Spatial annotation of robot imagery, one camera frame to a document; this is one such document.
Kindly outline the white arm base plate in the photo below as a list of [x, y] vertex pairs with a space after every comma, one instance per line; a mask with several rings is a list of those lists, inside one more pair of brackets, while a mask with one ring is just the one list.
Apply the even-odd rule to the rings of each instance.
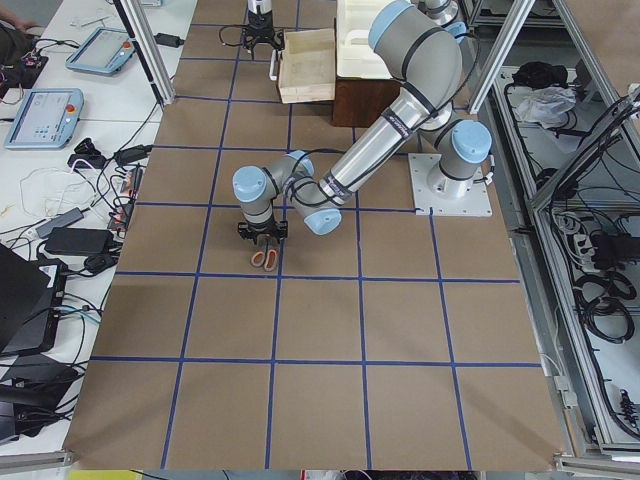
[[474, 176], [453, 180], [440, 169], [440, 154], [412, 153], [408, 156], [417, 215], [443, 217], [491, 217], [488, 187], [478, 166]]

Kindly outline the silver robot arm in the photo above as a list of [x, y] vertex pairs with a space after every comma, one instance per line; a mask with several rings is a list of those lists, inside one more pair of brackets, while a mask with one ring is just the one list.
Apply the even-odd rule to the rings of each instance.
[[294, 151], [266, 167], [244, 166], [232, 177], [243, 221], [238, 234], [253, 242], [280, 241], [286, 222], [276, 221], [273, 202], [286, 198], [317, 235], [341, 222], [340, 206], [417, 131], [423, 131], [440, 159], [426, 184], [438, 199], [466, 196], [488, 158], [489, 130], [457, 115], [452, 101], [462, 75], [460, 45], [445, 28], [409, 1], [392, 1], [372, 22], [368, 44], [400, 85], [396, 99], [320, 179], [309, 153]]
[[250, 0], [247, 2], [247, 23], [242, 27], [243, 48], [254, 59], [254, 51], [259, 44], [268, 44], [275, 51], [285, 46], [284, 31], [276, 29], [273, 21], [271, 0]]

